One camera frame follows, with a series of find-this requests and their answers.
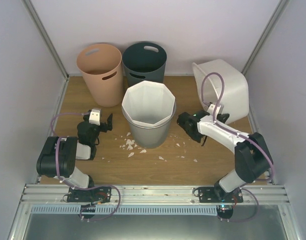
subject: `wooden surface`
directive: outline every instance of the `wooden surface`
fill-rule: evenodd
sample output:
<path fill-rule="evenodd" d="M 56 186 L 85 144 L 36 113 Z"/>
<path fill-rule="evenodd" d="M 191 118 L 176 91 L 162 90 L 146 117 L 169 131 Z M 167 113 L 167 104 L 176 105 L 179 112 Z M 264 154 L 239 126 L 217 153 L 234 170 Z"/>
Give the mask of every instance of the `wooden surface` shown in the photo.
<path fill-rule="evenodd" d="M 169 76 L 165 77 L 164 83 L 176 98 L 176 114 L 166 141 L 158 148 L 147 149 L 146 153 L 140 154 L 143 149 L 138 147 L 133 150 L 120 147 L 126 144 L 125 139 L 133 139 L 132 135 L 126 136 L 130 129 L 121 104 L 102 107 L 102 122 L 113 113 L 113 131 L 100 133 L 100 144 L 93 161 L 76 161 L 76 166 L 91 175 L 96 184 L 213 185 L 234 168 L 234 155 L 227 148 L 211 138 L 202 147 L 176 124 L 178 114 L 193 114 L 201 109 L 194 78 Z M 61 113 L 84 113 L 98 107 L 82 77 L 71 77 Z M 76 136 L 76 126 L 81 121 L 82 116 L 61 116 L 55 131 L 59 136 Z M 247 117 L 230 125 L 251 132 Z M 42 177 L 41 183 L 58 184 L 58 181 Z"/>

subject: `gray trash can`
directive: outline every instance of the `gray trash can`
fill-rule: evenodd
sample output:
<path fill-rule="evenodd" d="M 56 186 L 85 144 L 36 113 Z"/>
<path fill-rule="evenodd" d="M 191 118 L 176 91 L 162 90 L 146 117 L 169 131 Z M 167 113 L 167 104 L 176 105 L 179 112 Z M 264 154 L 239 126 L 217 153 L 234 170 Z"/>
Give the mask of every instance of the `gray trash can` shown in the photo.
<path fill-rule="evenodd" d="M 123 54 L 123 64 L 129 87 L 141 81 L 163 83 L 167 54 L 151 42 L 136 43 Z"/>

